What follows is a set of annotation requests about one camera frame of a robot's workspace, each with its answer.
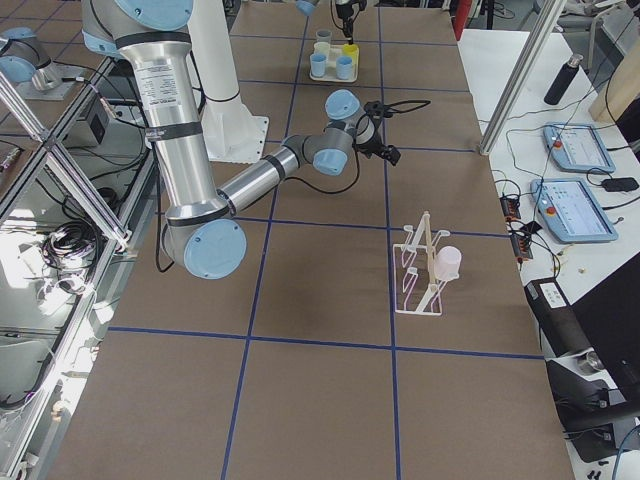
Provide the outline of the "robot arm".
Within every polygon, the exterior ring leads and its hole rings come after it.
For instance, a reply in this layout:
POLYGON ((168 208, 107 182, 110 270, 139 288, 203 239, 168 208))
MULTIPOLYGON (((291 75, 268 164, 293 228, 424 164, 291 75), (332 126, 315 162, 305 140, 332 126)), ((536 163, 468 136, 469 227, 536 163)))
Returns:
POLYGON ((192 275, 219 279, 246 252, 236 213, 265 196, 300 167, 340 174, 351 153, 399 160, 378 133, 384 107, 333 92, 328 124, 318 135, 293 135, 273 153, 223 185, 210 157, 256 139, 257 118, 243 105, 223 5, 218 1, 86 1, 83 35, 93 52, 132 66, 157 150, 170 207, 167 255, 192 275))
MULTIPOLYGON (((297 0, 296 8, 309 17, 319 4, 318 0, 297 0)), ((349 44, 354 43, 354 24, 359 14, 368 4, 367 0, 335 0, 330 1, 330 13, 334 26, 338 28, 349 44)))

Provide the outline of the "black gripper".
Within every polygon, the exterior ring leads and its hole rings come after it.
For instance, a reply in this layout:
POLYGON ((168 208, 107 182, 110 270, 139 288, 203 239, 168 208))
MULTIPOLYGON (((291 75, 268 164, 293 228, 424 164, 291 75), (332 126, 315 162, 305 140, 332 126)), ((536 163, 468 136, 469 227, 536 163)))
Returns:
POLYGON ((367 0, 335 0, 335 10, 342 22, 347 42, 353 41, 353 26, 358 15, 366 9, 367 0))
POLYGON ((372 133, 363 133, 355 138, 354 150, 356 153, 363 154, 367 158, 376 155, 383 158, 391 165, 397 165, 400 158, 400 151, 393 145, 385 145, 377 130, 372 133))

